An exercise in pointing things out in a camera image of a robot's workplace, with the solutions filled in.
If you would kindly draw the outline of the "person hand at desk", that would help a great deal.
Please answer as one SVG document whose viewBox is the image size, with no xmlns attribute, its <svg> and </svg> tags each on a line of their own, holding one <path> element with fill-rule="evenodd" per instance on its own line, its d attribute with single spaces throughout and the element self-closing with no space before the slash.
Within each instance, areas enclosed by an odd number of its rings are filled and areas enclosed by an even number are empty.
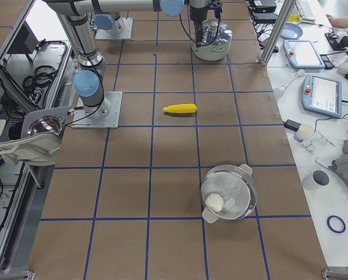
<svg viewBox="0 0 348 280">
<path fill-rule="evenodd" d="M 333 27 L 338 27 L 342 29 L 348 28 L 348 16 L 346 17 L 334 17 L 332 15 L 327 14 L 327 19 L 329 20 L 329 23 Z"/>
</svg>

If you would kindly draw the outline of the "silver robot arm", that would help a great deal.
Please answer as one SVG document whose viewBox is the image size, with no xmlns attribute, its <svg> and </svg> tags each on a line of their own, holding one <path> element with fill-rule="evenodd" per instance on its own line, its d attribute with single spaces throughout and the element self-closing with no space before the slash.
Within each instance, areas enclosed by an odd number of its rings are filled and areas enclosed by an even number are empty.
<svg viewBox="0 0 348 280">
<path fill-rule="evenodd" d="M 101 9 L 99 1 L 92 1 L 94 7 L 94 22 L 99 29 L 111 30 L 115 25 L 115 19 L 109 12 L 104 12 Z M 189 6 L 189 18 L 194 23 L 195 39 L 193 39 L 186 31 L 182 24 L 181 12 L 184 5 Z M 222 3 L 220 1 L 153 1 L 153 10 L 163 11 L 167 16 L 175 17 L 179 16 L 180 23 L 183 31 L 187 37 L 195 43 L 196 47 L 205 47 L 211 45 L 219 32 L 219 28 L 216 29 L 216 35 L 207 44 L 203 44 L 203 22 L 207 19 L 208 11 L 214 11 L 215 18 L 218 19 L 218 24 L 221 21 Z"/>
<path fill-rule="evenodd" d="M 106 18 L 103 29 L 112 29 L 113 15 L 129 11 L 154 11 L 174 17 L 184 7 L 184 1 L 46 1 L 57 14 L 65 17 L 65 24 L 72 35 L 71 43 L 78 50 L 80 71 L 73 80 L 73 86 L 83 102 L 83 110 L 89 118 L 108 114 L 109 102 L 104 97 L 103 75 L 106 61 L 98 52 L 89 26 L 88 13 L 94 12 Z"/>
</svg>

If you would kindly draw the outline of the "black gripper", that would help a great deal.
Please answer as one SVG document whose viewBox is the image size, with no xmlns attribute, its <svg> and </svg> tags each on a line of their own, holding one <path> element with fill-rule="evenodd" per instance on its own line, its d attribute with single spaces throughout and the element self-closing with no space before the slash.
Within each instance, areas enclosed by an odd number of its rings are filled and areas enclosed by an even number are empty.
<svg viewBox="0 0 348 280">
<path fill-rule="evenodd" d="M 194 22 L 196 47 L 202 46 L 202 21 L 207 19 L 208 11 L 214 11 L 215 18 L 220 19 L 222 2 L 214 0 L 189 0 L 189 17 Z"/>
</svg>

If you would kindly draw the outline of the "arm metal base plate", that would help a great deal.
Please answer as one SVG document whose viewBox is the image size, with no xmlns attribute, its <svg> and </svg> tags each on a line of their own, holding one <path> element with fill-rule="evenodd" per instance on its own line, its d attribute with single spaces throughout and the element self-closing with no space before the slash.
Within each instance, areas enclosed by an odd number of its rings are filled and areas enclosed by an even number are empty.
<svg viewBox="0 0 348 280">
<path fill-rule="evenodd" d="M 71 127 L 74 129 L 116 129 L 119 125 L 121 104 L 122 92 L 106 91 L 104 101 L 94 114 L 91 115 L 97 107 L 84 107 L 75 111 Z"/>
<path fill-rule="evenodd" d="M 131 17 L 120 17 L 114 20 L 109 15 L 97 15 L 94 22 L 97 26 L 96 40 L 98 41 L 129 40 L 131 38 L 133 26 Z"/>
</svg>

